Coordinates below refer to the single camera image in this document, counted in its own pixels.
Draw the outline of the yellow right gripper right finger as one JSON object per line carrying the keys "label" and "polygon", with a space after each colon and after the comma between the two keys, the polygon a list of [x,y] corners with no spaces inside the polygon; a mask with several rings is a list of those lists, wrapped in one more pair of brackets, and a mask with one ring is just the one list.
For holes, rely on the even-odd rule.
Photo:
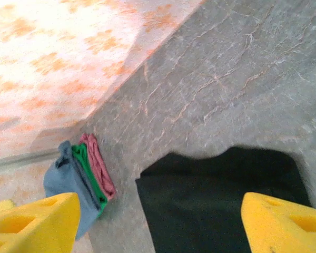
{"label": "yellow right gripper right finger", "polygon": [[316,252],[316,209],[256,192],[241,218],[252,252]]}

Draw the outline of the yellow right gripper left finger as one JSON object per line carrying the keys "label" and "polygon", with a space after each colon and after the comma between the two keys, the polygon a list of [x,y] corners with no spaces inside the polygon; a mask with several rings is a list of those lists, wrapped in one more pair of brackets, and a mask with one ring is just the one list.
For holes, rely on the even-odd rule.
{"label": "yellow right gripper left finger", "polygon": [[2,211],[0,252],[71,252],[80,216],[74,192]]}

